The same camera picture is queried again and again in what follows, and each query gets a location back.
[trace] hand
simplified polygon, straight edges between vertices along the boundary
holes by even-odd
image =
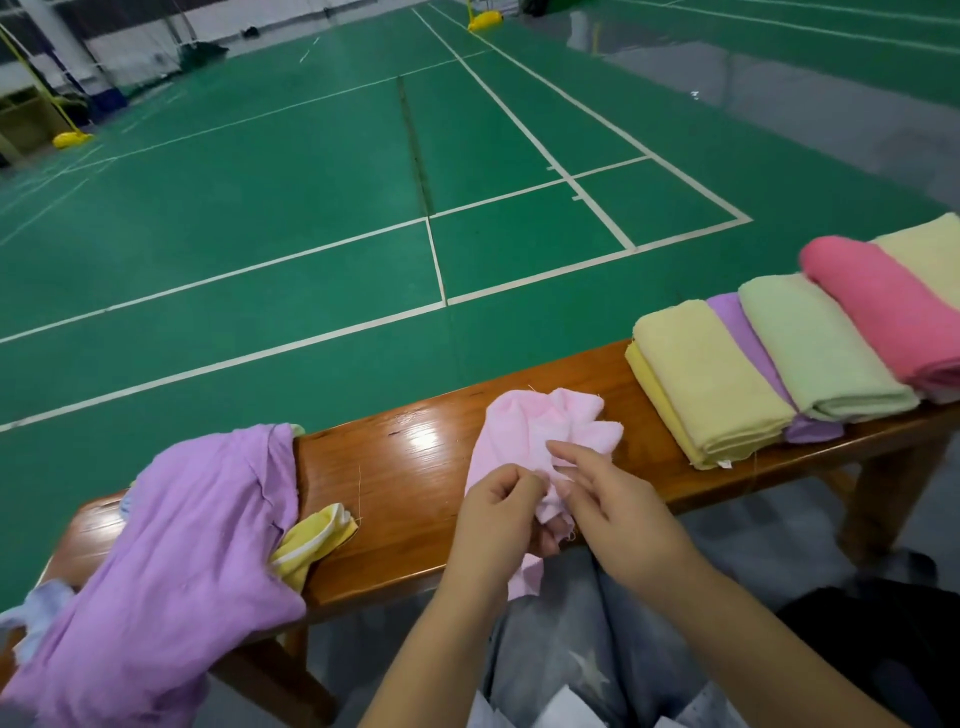
[[[590,448],[556,440],[547,449],[574,467],[554,483],[604,570],[654,609],[692,571],[710,568],[657,491]]]
[[[549,529],[535,518],[546,495],[545,478],[504,465],[477,482],[464,497],[441,588],[465,603],[496,614],[507,601],[507,581],[523,554],[559,553]]]

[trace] yellow cloth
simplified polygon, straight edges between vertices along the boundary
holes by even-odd
[[[345,543],[356,530],[356,521],[343,503],[328,505],[287,531],[270,558],[270,566],[284,584],[299,594],[310,565]]]
[[[874,242],[937,296],[960,308],[960,217],[955,212]]]
[[[690,442],[690,438],[687,437],[684,426],[680,424],[680,418],[677,417],[673,405],[670,403],[670,400],[666,398],[666,395],[663,393],[663,388],[657,381],[657,375],[654,374],[647,360],[643,358],[643,354],[641,354],[640,349],[636,347],[636,343],[633,341],[630,342],[630,346],[627,347],[624,355],[627,357],[627,363],[630,364],[636,380],[640,383],[640,386],[643,387],[643,391],[657,409],[657,414],[660,415],[660,419],[663,420],[666,428],[670,430],[670,434],[673,435],[673,439],[677,441],[677,445],[684,451],[684,455],[686,455],[686,459],[690,461],[690,465],[701,471],[716,468],[716,463],[707,462],[707,457]]]
[[[777,442],[796,415],[705,301],[643,316],[634,341],[707,463],[743,460]]]

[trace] purple cloth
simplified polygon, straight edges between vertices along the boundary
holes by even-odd
[[[773,359],[763,348],[763,344],[760,343],[760,339],[747,319],[747,314],[743,312],[743,306],[740,304],[740,294],[734,292],[714,296],[707,299],[707,304],[727,327],[733,341],[750,359],[756,370],[770,382],[770,386],[774,388],[774,391],[780,395],[783,401],[796,409],[797,405],[790,397],[790,393],[786,391],[786,387],[783,386],[783,381],[780,379],[780,374],[777,372]],[[783,439],[795,445],[822,443],[842,436],[843,425],[841,423],[820,422],[801,414],[797,414],[793,418],[793,422],[783,431]]]
[[[59,728],[192,724],[214,662],[304,615],[267,564],[297,522],[292,443],[289,425],[257,425],[158,455],[106,561],[2,699]]]

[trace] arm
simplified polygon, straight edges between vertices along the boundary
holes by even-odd
[[[480,684],[487,637],[507,603],[507,581],[531,548],[557,552],[534,521],[546,495],[538,476],[516,465],[474,485],[440,587],[397,653],[360,728],[464,726]]]
[[[673,623],[753,728],[905,728],[714,569],[650,483],[591,449],[548,443],[558,484],[607,573]]]

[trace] white court line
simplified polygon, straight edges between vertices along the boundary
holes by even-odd
[[[143,116],[141,116],[139,119],[137,119],[136,121],[134,121],[134,122],[133,122],[132,124],[130,124],[129,126],[126,126],[126,127],[124,127],[123,129],[121,129],[121,130],[120,130],[120,134],[125,134],[125,133],[129,132],[129,131],[132,130],[132,129],[136,129],[138,126],[140,126],[140,124],[142,124],[143,122],[145,122],[147,119],[152,119],[152,118],[154,118],[160,111],[163,111],[163,110],[166,109],[168,106],[170,106],[170,105],[173,104],[175,101],[177,101],[177,99],[179,99],[179,98],[183,95],[183,93],[184,93],[183,91],[180,91],[179,93],[171,96],[169,99],[167,99],[166,101],[164,101],[162,104],[161,104],[160,102],[156,102],[156,106],[154,106],[152,109],[150,109],[149,111],[147,111],[145,114],[143,114]]]
[[[625,161],[619,161],[615,164],[608,164],[605,167],[597,167],[596,169],[587,170],[587,172],[580,172],[579,174],[573,175],[574,180],[580,180],[583,177],[589,177],[590,175],[595,175],[598,172],[606,172],[609,169],[616,169],[617,167],[625,167],[628,164],[636,164],[639,161],[644,161],[649,159],[649,157],[634,157],[633,159],[626,159]],[[536,192],[538,189],[544,189],[546,187],[552,187],[555,184],[563,184],[566,180],[564,178],[558,178],[556,180],[551,180],[550,182],[543,182],[541,184],[534,184],[532,187],[524,187],[519,189],[516,192],[508,192],[505,195],[497,195],[496,197],[488,197],[486,200],[480,200],[479,202],[469,203],[468,205],[460,205],[459,207],[451,207],[450,209],[445,209],[443,212],[434,212],[430,215],[430,219],[434,220],[438,217],[444,217],[444,215],[452,215],[454,212],[463,212],[465,209],[471,209],[472,207],[480,207],[481,205],[489,205],[490,203],[498,203],[501,200],[509,200],[511,197],[517,197],[518,195],[525,195],[528,192]]]
[[[353,333],[358,333],[360,331],[366,331],[371,328],[378,328],[382,326],[387,326],[388,324],[393,324],[397,321],[403,321],[404,319],[413,318],[415,316],[420,316],[425,313],[430,313],[431,311],[440,310],[447,305],[456,305],[458,303],[466,303],[467,301],[474,301],[476,299],[486,298],[487,296],[492,296],[497,293],[502,293],[504,291],[509,291],[514,288],[520,288],[524,285],[530,285],[531,283],[537,283],[541,280],[548,280],[556,278],[558,276],[564,276],[567,273],[574,273],[576,271],[582,271],[587,268],[592,268],[593,266],[602,265],[603,263],[609,263],[614,260],[619,260],[623,257],[628,257],[630,255],[637,255],[641,253],[646,253],[647,251],[654,250],[656,248],[661,248],[665,245],[671,245],[673,243],[681,242],[682,240],[690,240],[695,237],[700,237],[702,235],[709,235],[713,232],[719,232],[721,230],[728,230],[729,228],[735,228],[739,225],[744,225],[751,222],[750,220],[730,220],[726,223],[721,223],[719,225],[713,225],[709,228],[702,228],[697,231],[684,232],[679,235],[673,235],[662,240],[657,240],[652,243],[646,243],[632,250],[617,251],[616,253],[610,253],[607,255],[600,255],[599,257],[591,258],[590,260],[584,260],[579,263],[573,263],[572,265],[566,265],[563,268],[556,268],[552,271],[546,271],[545,273],[538,273],[534,276],[528,276],[524,279],[511,280],[507,283],[501,283],[500,285],[491,286],[490,288],[484,288],[479,291],[473,291],[472,293],[466,293],[463,296],[454,296],[453,298],[447,299],[446,301],[437,301],[436,303],[430,303],[428,305],[420,306],[419,308],[411,308],[406,311],[401,311],[400,313],[395,313],[390,316],[384,316],[379,319],[373,319],[372,321],[366,321],[362,324],[355,324],[351,327],[338,328],[334,331],[329,331],[327,333],[322,333],[317,336],[311,336],[306,339],[300,339],[299,341],[294,341],[289,344],[282,344],[277,347],[271,347],[270,349],[264,349],[259,352],[253,352],[249,354],[244,354],[242,356],[236,356],[232,359],[227,359],[226,361],[217,362],[215,364],[208,364],[203,367],[198,367],[197,369],[191,369],[186,372],[181,372],[179,374],[164,376],[160,379],[154,379],[153,381],[148,381],[144,384],[137,384],[133,387],[127,387],[126,389],[117,390],[116,392],[110,392],[109,394],[101,395],[99,397],[93,397],[89,400],[83,400],[76,402],[74,404],[67,404],[64,407],[57,407],[56,409],[51,409],[46,412],[41,412],[38,415],[31,415],[30,417],[24,417],[20,420],[14,420],[12,422],[6,423],[5,425],[0,425],[0,432],[7,432],[16,427],[23,427],[25,425],[33,425],[35,423],[43,422],[44,420],[51,420],[60,415],[66,415],[71,412],[76,412],[81,409],[87,409],[88,407],[93,407],[98,404],[103,404],[105,402],[120,400],[124,397],[129,397],[130,395],[139,394],[140,392],[146,392],[150,389],[156,389],[157,387],[162,387],[167,384],[174,384],[179,381],[184,381],[186,379],[191,379],[195,376],[203,376],[212,374],[213,372],[219,372],[224,369],[230,369],[232,367],[240,366],[241,364],[247,364],[252,361],[257,361],[259,359],[265,359],[270,356],[276,356],[277,354],[292,352],[296,349],[302,349],[304,347],[313,346],[314,344],[320,344],[324,341],[329,341],[330,339],[340,338],[341,336],[348,336]]]
[[[437,259],[437,246],[433,244],[433,229],[430,227],[430,218],[423,218],[423,222],[426,223],[426,236],[430,241],[430,254],[433,255],[433,267],[434,270],[437,271],[437,285],[440,287],[440,300],[444,305],[447,305],[444,277],[440,272],[440,261]]]
[[[133,299],[132,301],[124,301],[122,303],[115,303],[113,305],[109,305],[106,308],[98,308],[95,311],[87,311],[86,313],[82,313],[78,316],[71,316],[68,319],[55,321],[52,324],[45,324],[44,326],[41,326],[41,327],[30,328],[26,331],[20,331],[19,333],[11,334],[10,336],[5,336],[2,339],[0,339],[0,344],[6,344],[7,342],[13,341],[14,339],[22,339],[24,336],[31,336],[35,333],[40,333],[41,331],[47,331],[51,328],[62,327],[62,326],[66,326],[67,324],[74,324],[78,321],[82,321],[83,319],[90,319],[90,318],[93,318],[94,316],[100,316],[102,314],[109,313],[110,311],[116,311],[121,308],[128,308],[132,305],[137,305],[138,303],[145,303],[147,301],[153,301],[154,299],[163,298],[164,296],[170,296],[171,294],[174,294],[174,293],[180,293],[181,291],[188,291],[191,288],[198,288],[202,285],[207,285],[208,283],[216,282],[217,280],[233,278],[234,276],[240,276],[244,273],[249,273],[250,271],[257,271],[261,268],[267,268],[268,266],[271,266],[271,265],[277,265],[278,263],[285,263],[288,260],[295,260],[296,258],[304,257],[305,255],[312,255],[314,253],[319,253],[321,251],[328,251],[331,248],[339,248],[341,245],[347,245],[347,243],[354,243],[357,240],[363,240],[368,237],[374,237],[375,235],[379,235],[382,232],[390,232],[390,231],[399,230],[400,228],[406,228],[407,226],[416,225],[416,223],[421,223],[424,220],[425,218],[418,217],[418,218],[415,218],[414,220],[407,220],[405,223],[397,223],[396,225],[391,225],[387,228],[381,228],[380,230],[364,232],[360,235],[354,235],[353,237],[348,237],[343,240],[337,240],[336,242],[333,242],[333,243],[320,245],[316,248],[310,248],[309,250],[300,251],[299,253],[284,255],[283,257],[277,257],[277,258],[274,258],[273,260],[265,260],[262,263],[255,263],[254,265],[248,265],[246,268],[239,268],[235,271],[228,271],[227,273],[221,273],[219,276],[211,276],[210,278],[203,279],[203,280],[194,280],[192,283],[185,283],[184,285],[179,285],[176,288],[168,288],[165,291],[158,291],[157,293],[152,293],[149,296],[142,296],[138,299]]]
[[[464,56],[464,58],[479,56],[480,54],[486,53],[486,52],[487,51],[477,51],[476,53],[469,54],[469,56]],[[456,59],[450,59],[449,61],[441,61],[439,63],[434,63],[433,65],[426,65],[423,68],[415,68],[412,71],[405,71],[404,73],[397,74],[397,75],[412,76],[413,74],[420,73],[421,71],[429,71],[431,68],[438,68],[442,65],[447,65],[448,63],[455,63],[455,62],[457,62]],[[386,84],[388,82],[393,82],[395,80],[396,80],[396,76],[389,76],[385,79],[380,79],[378,81],[371,81],[368,84],[360,84],[360,85],[353,86],[352,88],[344,88],[343,90],[340,90],[340,91],[327,93],[324,96],[317,96],[315,98],[307,99],[305,101],[297,101],[295,104],[290,104],[289,106],[280,107],[279,109],[272,109],[270,111],[264,111],[263,113],[258,113],[254,116],[248,116],[245,119],[237,119],[236,121],[230,121],[230,122],[227,122],[227,124],[221,124],[219,127],[211,127],[210,129],[203,129],[203,130],[200,130],[199,132],[185,134],[184,136],[177,136],[173,139],[167,139],[166,141],[161,141],[161,142],[158,142],[157,144],[152,144],[149,147],[143,147],[142,149],[134,149],[132,152],[127,152],[122,155],[117,155],[116,157],[108,157],[106,159],[101,159],[100,161],[94,162],[93,164],[85,164],[82,167],[76,167],[70,171],[77,172],[81,169],[86,169],[87,167],[93,167],[98,164],[103,164],[104,162],[107,162],[107,161],[115,161],[116,159],[132,157],[133,155],[141,155],[144,152],[152,152],[154,149],[159,149],[160,147],[166,147],[170,144],[177,144],[179,142],[186,141],[187,139],[192,139],[196,136],[203,136],[204,134],[219,132],[222,129],[229,129],[230,127],[235,127],[240,124],[246,124],[250,121],[263,119],[263,118],[266,118],[267,116],[273,116],[275,113],[282,113],[284,111],[289,111],[290,109],[296,109],[298,107],[306,106],[307,104],[316,104],[318,101],[323,101],[324,99],[332,99],[334,96],[340,96],[345,93],[350,93],[351,91],[359,91],[361,88],[369,88],[370,86],[377,85],[377,84]]]
[[[831,31],[826,28],[818,28],[812,25],[798,25],[797,23],[785,23],[780,20],[768,20],[763,17],[753,17],[751,15],[736,15],[732,12],[706,11],[702,8],[691,8],[688,5],[670,5],[662,3],[651,3],[647,0],[617,0],[620,3],[629,5],[647,5],[651,8],[667,8],[672,11],[699,12],[703,15],[714,15],[716,17],[727,17],[731,20],[748,20],[752,23],[762,23],[763,25],[776,25],[780,28],[790,28],[795,31],[807,31],[808,33],[819,33],[824,36],[844,37],[851,40],[866,40],[871,43],[885,43],[887,45],[896,45],[901,48],[910,48],[915,51],[927,51],[929,53],[941,53],[946,56],[960,56],[960,48],[954,48],[949,45],[933,45],[932,43],[921,43],[918,40],[898,40],[883,36],[863,36],[859,33],[844,33],[843,31]]]
[[[41,423],[44,420],[51,420],[60,415],[66,415],[70,412],[76,412],[81,409],[87,409],[88,407],[96,406],[97,404],[103,404],[104,402],[109,402],[113,400],[120,400],[124,397],[129,397],[130,395],[135,395],[140,392],[146,392],[150,389],[156,389],[157,387],[162,387],[167,384],[173,384],[178,381],[184,381],[185,379],[192,379],[194,376],[202,376],[212,374],[213,372],[219,372],[223,369],[230,369],[231,367],[238,367],[241,364],[248,364],[252,361],[257,361],[258,359],[265,359],[268,356],[276,356],[280,353],[292,352],[296,349],[302,349],[303,347],[313,346],[314,344],[320,344],[323,341],[329,341],[330,339],[337,339],[341,336],[348,336],[352,333],[358,333],[360,331],[366,331],[368,328],[377,328],[386,326],[387,324],[393,324],[397,321],[403,321],[403,319],[409,319],[414,316],[420,316],[424,313],[429,313],[430,311],[436,311],[441,308],[444,308],[445,304],[442,301],[437,301],[436,303],[430,303],[429,305],[423,305],[419,308],[411,308],[407,311],[401,311],[400,313],[394,313],[390,316],[384,316],[379,319],[373,319],[372,321],[365,321],[362,324],[356,324],[351,327],[338,328],[335,331],[328,331],[327,333],[322,333],[317,336],[311,336],[307,339],[300,339],[299,341],[293,341],[289,344],[282,344],[278,347],[272,347],[270,349],[264,349],[259,352],[244,354],[243,356],[236,356],[232,359],[227,359],[226,361],[219,361],[216,364],[208,364],[205,367],[198,367],[197,369],[191,369],[187,372],[180,372],[176,375],[164,376],[160,379],[154,379],[153,381],[148,381],[144,384],[137,384],[133,387],[127,387],[127,389],[120,389],[116,392],[110,392],[106,395],[101,395],[100,397],[93,397],[89,400],[83,400],[75,402],[74,404],[67,404],[65,407],[58,407],[57,409],[51,409],[46,412],[41,412],[38,415],[31,415],[30,417],[24,417],[20,420],[14,420],[13,422],[6,423],[5,425],[0,425],[0,432],[7,432],[16,427],[23,427],[25,425],[33,425],[34,423]]]
[[[574,177],[579,180],[582,177],[595,175],[599,172],[606,172],[607,170],[615,169],[616,167],[622,167],[627,164],[634,164],[636,162],[643,161],[644,159],[647,159],[647,157],[637,157],[633,159],[626,159],[625,161],[619,161],[615,164],[608,164],[604,167],[597,167],[596,169],[587,170],[587,172],[581,172],[579,174],[574,175]],[[519,189],[516,192],[508,192],[505,195],[497,195],[496,197],[490,197],[486,200],[481,200],[476,203],[470,203],[469,205],[461,205],[459,207],[452,207],[451,209],[443,210],[442,212],[436,212],[433,215],[431,215],[431,218],[444,217],[445,215],[449,215],[454,212],[461,212],[465,209],[471,209],[473,207],[479,207],[481,205],[488,205],[490,203],[499,202],[500,200],[506,200],[511,197],[516,197],[517,195],[523,195],[528,192],[534,192],[538,189],[544,189],[545,187],[550,187],[550,186],[553,186],[554,184],[563,184],[563,183],[564,183],[563,179],[558,179],[558,180],[552,180],[550,182],[545,182],[544,184],[535,184],[532,187]],[[16,339],[22,339],[25,336],[32,336],[35,333],[41,333],[42,331],[47,331],[47,330],[50,330],[51,328],[58,328],[58,327],[66,326],[67,324],[75,324],[78,321],[82,321],[83,319],[91,319],[94,316],[101,316],[105,313],[110,313],[111,311],[117,311],[121,308],[128,308],[132,305],[137,305],[139,303],[146,303],[147,301],[153,301],[154,299],[163,298],[164,296],[170,296],[175,293],[180,293],[181,291],[188,291],[191,288],[198,288],[202,285],[207,285],[208,283],[215,283],[218,280],[229,279],[229,278],[233,278],[234,276],[241,276],[251,271],[260,270],[261,268],[267,268],[272,265],[278,265],[278,263],[285,263],[288,260],[296,260],[297,258],[305,257],[306,255],[321,253],[322,251],[327,251],[327,250],[330,250],[331,248],[338,248],[341,245],[347,245],[347,243],[355,243],[358,240],[364,240],[365,238],[368,238],[368,237],[374,237],[375,235],[379,235],[384,232],[391,232],[391,231],[399,230],[400,228],[406,228],[407,226],[410,226],[410,225],[416,225],[416,223],[424,222],[425,220],[426,218],[417,217],[417,218],[414,218],[413,220],[407,220],[406,222],[403,222],[403,223],[396,223],[395,225],[390,225],[386,228],[381,228],[380,230],[364,232],[359,235],[353,235],[352,237],[344,238],[343,240],[337,240],[332,243],[326,243],[325,245],[320,245],[320,246],[317,246],[316,248],[309,248],[305,251],[299,251],[298,253],[291,253],[290,255],[276,257],[271,260],[264,260],[263,262],[254,263],[254,265],[249,265],[246,268],[238,268],[235,271],[227,271],[226,273],[221,273],[217,276],[211,276],[210,278],[194,280],[193,282],[185,283],[184,285],[179,285],[174,288],[167,288],[162,291],[157,291],[156,293],[152,293],[148,296],[141,296],[138,299],[124,301],[122,303],[114,303],[105,308],[98,308],[93,311],[87,311],[86,313],[81,313],[81,314],[78,314],[77,316],[71,316],[66,319],[61,319],[51,324],[44,324],[43,326],[39,326],[36,328],[29,328],[25,331],[19,331],[18,333],[13,333],[9,336],[4,336],[3,338],[0,338],[0,344],[6,344]],[[437,251],[433,243],[432,229],[428,229],[427,234],[430,239],[430,249],[433,254],[434,265],[437,267],[437,283],[440,286],[441,296],[444,297],[444,300],[445,300],[444,281],[440,272],[440,263],[438,262],[438,259],[437,259]]]
[[[445,12],[443,12],[443,11],[441,11],[441,10],[438,10],[437,8],[434,8],[432,5],[430,5],[430,6],[428,6],[428,7],[429,7],[431,10],[434,10],[434,11],[438,12],[440,15],[442,15],[443,17],[445,17],[445,18],[446,18],[447,20],[449,20],[451,23],[453,23],[454,25],[456,25],[458,28],[462,28],[462,27],[463,27],[463,26],[460,25],[460,23],[458,23],[458,22],[457,22],[456,20],[454,20],[452,17],[450,17],[449,15],[447,15]],[[747,213],[743,212],[743,211],[740,210],[740,209],[737,209],[735,206],[731,205],[729,202],[727,202],[726,200],[724,200],[722,197],[720,197],[720,196],[717,195],[716,193],[711,192],[710,190],[708,190],[708,189],[707,189],[706,187],[704,187],[702,184],[700,184],[699,182],[697,182],[696,180],[694,180],[692,177],[690,177],[688,174],[686,174],[686,172],[684,172],[683,170],[681,170],[679,167],[674,166],[673,164],[671,164],[670,162],[668,162],[666,159],[664,159],[664,158],[661,157],[660,155],[656,154],[656,153],[655,153],[653,150],[651,150],[649,147],[646,147],[646,146],[644,146],[643,144],[641,144],[640,142],[638,142],[636,139],[634,139],[634,138],[633,138],[632,136],[630,136],[628,133],[626,133],[625,131],[623,131],[622,129],[620,129],[620,127],[618,127],[618,126],[616,126],[615,124],[613,124],[613,122],[610,121],[610,120],[608,120],[606,117],[601,116],[599,113],[597,113],[596,111],[594,111],[594,110],[591,109],[590,107],[588,107],[588,106],[586,106],[586,105],[584,105],[584,104],[581,104],[579,101],[577,101],[575,98],[573,98],[572,96],[570,96],[570,94],[568,94],[568,93],[567,93],[566,91],[564,91],[562,88],[560,88],[559,86],[557,86],[557,85],[555,85],[555,84],[550,83],[550,82],[547,81],[545,78],[543,78],[539,73],[537,73],[536,71],[531,70],[531,69],[528,68],[527,66],[523,65],[523,63],[521,63],[520,61],[518,61],[517,59],[515,59],[513,56],[510,56],[510,55],[508,55],[507,53],[505,53],[504,51],[500,50],[500,49],[497,48],[495,45],[493,45],[491,42],[489,42],[488,40],[486,40],[484,37],[479,36],[479,35],[474,35],[474,34],[472,34],[472,35],[473,35],[473,37],[475,37],[477,40],[480,40],[481,42],[486,43],[487,45],[489,45],[494,51],[496,51],[497,53],[499,53],[501,56],[503,56],[503,58],[507,59],[507,61],[511,62],[513,65],[515,65],[516,67],[518,67],[518,68],[526,71],[528,74],[530,74],[531,76],[533,76],[535,79],[537,79],[539,82],[541,82],[542,84],[544,84],[544,85],[547,86],[548,88],[553,89],[556,93],[560,94],[560,96],[561,96],[562,98],[566,99],[566,101],[568,101],[569,103],[573,104],[573,106],[575,106],[577,109],[579,109],[579,110],[582,111],[583,113],[586,113],[586,114],[589,114],[590,116],[592,116],[594,119],[596,119],[596,120],[599,121],[601,124],[603,124],[605,127],[607,127],[607,129],[609,129],[611,132],[615,133],[615,134],[616,134],[617,136],[619,136],[621,139],[623,139],[623,140],[626,141],[628,144],[630,144],[630,145],[633,146],[635,149],[637,149],[641,154],[643,154],[643,155],[645,155],[646,157],[649,157],[650,159],[652,159],[653,161],[655,161],[657,164],[659,164],[661,167],[663,167],[665,170],[667,170],[668,172],[670,172],[670,173],[671,173],[672,175],[674,175],[675,177],[679,177],[679,178],[680,178],[681,180],[683,180],[686,184],[688,184],[689,186],[693,187],[695,190],[697,190],[697,192],[699,192],[701,195],[703,195],[703,196],[706,197],[708,200],[710,200],[711,202],[713,202],[715,205],[718,205],[718,206],[722,207],[723,209],[725,209],[725,210],[726,210],[729,214],[731,214],[733,217],[737,218],[738,220],[743,220],[744,222],[750,222],[750,221],[752,220],[752,218],[750,217],[750,215],[748,215]]]
[[[453,50],[453,48],[450,47],[449,43],[447,43],[441,37],[441,35],[433,29],[433,26],[431,26],[426,20],[423,19],[423,17],[417,12],[417,9],[411,8],[410,10],[413,12],[414,15],[416,15],[420,19],[420,22],[422,22],[423,25],[427,27],[430,33],[432,33],[437,38],[437,40],[444,45],[446,50],[448,50],[450,54],[457,61],[460,62],[460,64],[466,69],[466,71],[470,74],[470,76],[473,77],[473,80],[478,84],[480,84],[480,87],[483,88],[490,95],[490,97],[496,102],[496,104],[500,107],[500,109],[505,114],[507,114],[507,116],[510,118],[512,122],[514,122],[514,125],[518,129],[520,129],[520,131],[523,133],[524,136],[527,137],[527,139],[530,140],[530,143],[533,144],[535,147],[537,147],[537,151],[539,151],[543,155],[543,158],[550,163],[550,165],[554,168],[554,171],[556,171],[557,174],[559,174],[561,177],[564,178],[564,182],[569,184],[570,187],[573,189],[573,191],[576,192],[578,195],[580,195],[581,199],[584,201],[587,207],[589,207],[590,210],[593,212],[593,214],[600,219],[600,222],[602,222],[607,227],[607,230],[609,230],[612,233],[613,237],[616,238],[617,242],[620,243],[620,245],[622,245],[626,250],[628,251],[633,250],[635,245],[631,242],[630,238],[627,237],[627,233],[620,229],[620,226],[618,226],[613,221],[611,216],[607,214],[606,210],[600,207],[597,204],[596,200],[590,197],[587,191],[582,186],[580,186],[580,183],[574,180],[570,176],[569,172],[567,172],[563,168],[563,166],[557,161],[557,159],[547,151],[546,147],[543,146],[540,140],[537,139],[535,136],[533,136],[533,133],[529,129],[527,129],[526,126],[523,124],[523,122],[516,117],[516,114],[510,111],[510,108],[503,103],[500,97],[497,96],[495,93],[493,93],[493,90],[487,84],[485,84],[484,80],[481,79],[476,74],[476,72],[469,67],[467,62],[464,61],[457,54],[457,52]]]
[[[916,23],[930,23],[931,25],[958,25],[960,18],[943,17],[941,15],[918,15],[913,12],[872,11],[866,8],[851,8],[846,5],[820,5],[818,3],[796,2],[796,0],[741,0],[745,3],[759,3],[761,5],[785,5],[794,8],[813,8],[818,11],[849,12],[854,15],[868,17],[883,17],[891,20],[912,20]]]
[[[51,175],[50,177],[47,177],[47,178],[44,179],[40,184],[38,184],[36,187],[31,187],[31,188],[28,189],[26,192],[24,192],[22,195],[20,195],[19,197],[17,197],[15,200],[11,201],[8,205],[6,205],[6,206],[3,207],[2,209],[0,209],[0,215],[3,215],[4,213],[7,212],[7,210],[11,209],[12,207],[15,207],[15,206],[19,205],[22,200],[25,200],[26,198],[30,197],[30,196],[31,196],[32,194],[34,194],[37,190],[43,189],[45,186],[47,186],[50,182],[52,182],[53,180],[55,180],[55,179],[56,179],[57,177],[59,177],[60,175],[63,175],[63,174],[66,174],[67,172],[73,171],[73,169],[76,167],[76,165],[80,164],[82,161],[84,161],[84,159],[86,159],[86,158],[89,157],[90,155],[94,154],[95,152],[99,152],[101,149],[103,149],[103,145],[100,145],[100,144],[94,145],[93,148],[90,149],[90,150],[88,150],[88,151],[86,152],[86,154],[84,154],[82,157],[80,157],[79,159],[74,159],[72,162],[70,162],[70,163],[67,164],[65,167],[63,167],[63,169],[61,169],[59,172],[57,172],[56,174]]]
[[[56,207],[57,205],[59,205],[61,202],[63,202],[63,200],[65,200],[66,198],[68,198],[70,195],[72,195],[72,194],[73,194],[74,192],[76,192],[78,189],[80,189],[81,187],[83,187],[85,184],[87,184],[88,182],[90,182],[90,180],[92,180],[94,177],[96,177],[97,175],[101,174],[101,173],[102,173],[105,169],[107,169],[108,167],[110,167],[109,164],[101,167],[101,168],[98,169],[96,172],[94,172],[94,173],[91,174],[89,177],[87,177],[85,180],[80,181],[79,184],[75,184],[74,186],[70,187],[70,189],[68,189],[66,192],[64,192],[62,195],[60,195],[56,200],[54,200],[52,203],[50,203],[48,206],[46,206],[44,209],[42,209],[42,210],[41,210],[40,212],[38,212],[36,215],[34,215],[34,216],[31,217],[30,219],[26,220],[25,222],[20,223],[20,225],[16,226],[16,228],[14,228],[13,231],[11,231],[10,233],[8,233],[6,237],[0,239],[0,248],[3,248],[3,246],[5,246],[7,243],[9,243],[11,240],[13,240],[13,238],[14,238],[16,235],[20,234],[24,229],[30,227],[33,223],[35,223],[37,220],[39,220],[41,217],[43,217],[43,215],[45,215],[45,214],[46,214],[47,212],[49,212],[51,209],[53,209],[54,207]]]
[[[494,293],[503,293],[504,291],[509,291],[514,288],[520,288],[524,285],[530,285],[531,283],[539,283],[541,280],[547,280],[556,278],[557,276],[565,276],[567,273],[575,273],[576,271],[582,271],[586,268],[592,268],[595,265],[602,265],[603,263],[609,263],[612,260],[619,260],[622,257],[627,257],[629,255],[637,255],[639,253],[646,253],[648,251],[655,250],[656,248],[662,248],[667,245],[673,245],[674,243],[680,243],[684,240],[692,240],[695,237],[702,237],[703,235],[710,235],[714,232],[729,230],[730,228],[736,228],[739,225],[745,225],[751,220],[728,220],[725,223],[720,223],[719,225],[711,225],[708,228],[701,228],[700,230],[682,232],[679,235],[672,235],[670,237],[665,237],[662,240],[655,240],[652,243],[645,243],[644,245],[638,245],[635,249],[631,251],[618,251],[616,253],[609,253],[607,255],[600,255],[599,257],[591,258],[590,260],[583,260],[579,263],[572,263],[570,265],[565,265],[563,268],[555,268],[552,271],[546,271],[545,273],[537,273],[534,276],[527,276],[523,279],[510,280],[506,283],[500,283],[499,285],[492,285],[490,288],[482,288],[479,291],[473,291],[472,293],[465,293],[462,296],[453,296],[448,299],[447,302],[450,305],[457,305],[458,303],[466,303],[467,301],[474,301],[476,299],[482,299],[487,296],[492,296]]]

